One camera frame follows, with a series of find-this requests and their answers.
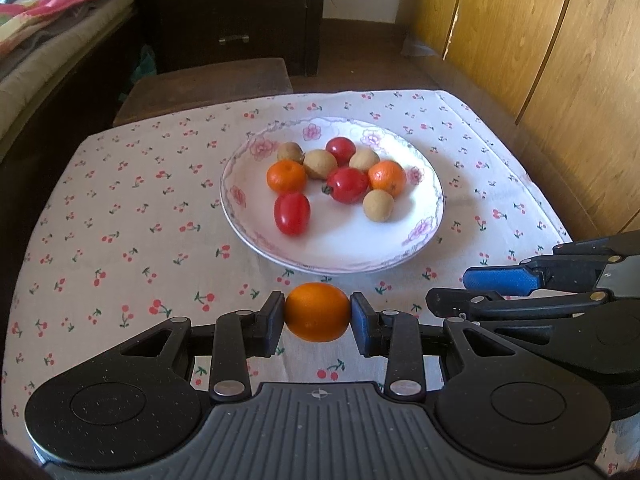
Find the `tan longan fruit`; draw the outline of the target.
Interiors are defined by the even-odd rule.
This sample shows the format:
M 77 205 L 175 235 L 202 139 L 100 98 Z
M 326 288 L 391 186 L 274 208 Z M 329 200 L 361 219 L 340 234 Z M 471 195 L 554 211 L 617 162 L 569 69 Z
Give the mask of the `tan longan fruit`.
M 394 198 L 384 190 L 371 190 L 363 197 L 362 209 L 366 217 L 373 222 L 385 222 L 393 213 Z
M 380 161 L 378 153 L 370 148 L 357 148 L 349 159 L 348 166 L 362 172 L 368 172 Z
M 295 142 L 281 143 L 277 150 L 277 160 L 292 160 L 302 164 L 304 162 L 305 153 L 303 149 Z
M 303 166 L 311 180 L 326 180 L 338 167 L 336 158 L 327 150 L 311 150 L 304 156 Z

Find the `cherry print tablecloth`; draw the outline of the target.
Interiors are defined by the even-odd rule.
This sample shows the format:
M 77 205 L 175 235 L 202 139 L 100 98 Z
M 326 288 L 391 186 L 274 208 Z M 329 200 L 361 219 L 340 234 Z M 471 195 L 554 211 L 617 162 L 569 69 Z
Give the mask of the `cherry print tablecloth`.
M 174 315 L 196 324 L 257 309 L 307 277 L 245 246 L 219 203 L 227 158 L 252 134 L 311 117 L 398 133 L 430 161 L 445 210 L 434 240 L 395 269 L 343 276 L 375 309 L 422 321 L 427 291 L 471 266 L 546 254 L 567 232 L 471 107 L 443 91 L 293 94 L 214 105 L 94 136 L 65 168 L 22 252 L 2 365 L 2 430 L 24 453 L 24 408 L 49 378 Z

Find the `wooden wardrobe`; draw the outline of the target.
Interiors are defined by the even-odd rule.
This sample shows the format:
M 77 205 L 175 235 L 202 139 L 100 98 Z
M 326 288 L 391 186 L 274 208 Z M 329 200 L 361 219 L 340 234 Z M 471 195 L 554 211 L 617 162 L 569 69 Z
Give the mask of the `wooden wardrobe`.
M 639 0 L 400 0 L 575 238 L 639 226 Z

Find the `dark wooden stool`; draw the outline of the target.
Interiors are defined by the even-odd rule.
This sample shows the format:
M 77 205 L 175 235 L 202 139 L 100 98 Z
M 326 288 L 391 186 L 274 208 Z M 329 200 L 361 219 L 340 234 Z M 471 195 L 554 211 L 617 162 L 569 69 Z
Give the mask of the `dark wooden stool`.
M 113 125 L 118 127 L 191 108 L 292 92 L 282 58 L 254 58 L 186 68 L 136 82 Z

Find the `floral red yellow quilt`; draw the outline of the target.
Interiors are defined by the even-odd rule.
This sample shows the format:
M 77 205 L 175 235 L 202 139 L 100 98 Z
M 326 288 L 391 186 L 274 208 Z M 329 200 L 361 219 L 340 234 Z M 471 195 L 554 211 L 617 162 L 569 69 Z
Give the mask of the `floral red yellow quilt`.
M 91 0 L 32 0 L 1 5 L 1 57 L 73 6 Z

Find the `dark wooden nightstand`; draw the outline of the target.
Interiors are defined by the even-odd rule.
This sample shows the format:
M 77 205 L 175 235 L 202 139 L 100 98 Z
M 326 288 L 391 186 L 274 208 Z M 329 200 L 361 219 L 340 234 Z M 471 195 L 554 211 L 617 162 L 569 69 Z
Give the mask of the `dark wooden nightstand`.
M 323 0 L 134 0 L 134 12 L 161 73 L 250 58 L 318 72 Z

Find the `white floral ceramic plate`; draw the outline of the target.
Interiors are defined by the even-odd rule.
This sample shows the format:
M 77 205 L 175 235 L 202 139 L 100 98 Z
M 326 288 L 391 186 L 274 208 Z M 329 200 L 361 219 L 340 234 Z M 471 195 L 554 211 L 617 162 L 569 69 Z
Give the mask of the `white floral ceramic plate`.
M 395 198 L 390 218 L 375 222 L 359 200 L 341 203 L 329 185 L 310 179 L 303 192 L 310 206 L 307 229 L 299 235 L 283 233 L 274 216 L 278 194 L 267 183 L 278 148 L 293 142 L 309 153 L 337 136 L 351 140 L 356 148 L 370 148 L 405 171 L 407 184 Z M 220 202 L 232 230 L 258 255 L 318 275 L 398 266 L 426 247 L 444 216 L 442 185 L 414 144 L 385 128 L 341 117 L 279 122 L 251 136 L 222 170 Z

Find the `bed with beige mattress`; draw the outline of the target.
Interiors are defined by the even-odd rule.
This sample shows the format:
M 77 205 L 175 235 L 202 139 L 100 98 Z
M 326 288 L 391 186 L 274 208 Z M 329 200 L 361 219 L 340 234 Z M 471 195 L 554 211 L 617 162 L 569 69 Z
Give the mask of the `bed with beige mattress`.
M 25 3 L 32 0 L 1 0 Z M 69 8 L 1 58 L 1 154 L 40 106 L 99 44 L 130 18 L 134 0 L 91 0 Z

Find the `red cherry tomato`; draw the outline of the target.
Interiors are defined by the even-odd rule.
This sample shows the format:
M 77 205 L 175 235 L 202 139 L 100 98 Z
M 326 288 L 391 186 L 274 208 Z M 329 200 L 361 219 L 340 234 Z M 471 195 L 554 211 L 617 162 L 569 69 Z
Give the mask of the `red cherry tomato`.
M 356 145 L 349 138 L 336 136 L 326 144 L 326 150 L 334 156 L 338 166 L 347 166 L 356 153 Z
M 342 204 L 360 202 L 369 189 L 368 176 L 354 168 L 336 168 L 322 185 L 321 191 Z
M 310 203 L 301 192 L 280 195 L 273 207 L 274 222 L 281 233 L 299 236 L 306 232 L 310 220 Z

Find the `orange mandarin with stem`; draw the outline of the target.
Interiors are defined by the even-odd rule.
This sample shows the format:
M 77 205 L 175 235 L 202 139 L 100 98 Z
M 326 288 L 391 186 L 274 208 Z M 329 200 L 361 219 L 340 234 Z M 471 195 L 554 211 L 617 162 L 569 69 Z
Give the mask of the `orange mandarin with stem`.
M 382 190 L 393 198 L 399 196 L 407 184 L 405 169 L 393 160 L 381 160 L 368 170 L 372 190 Z

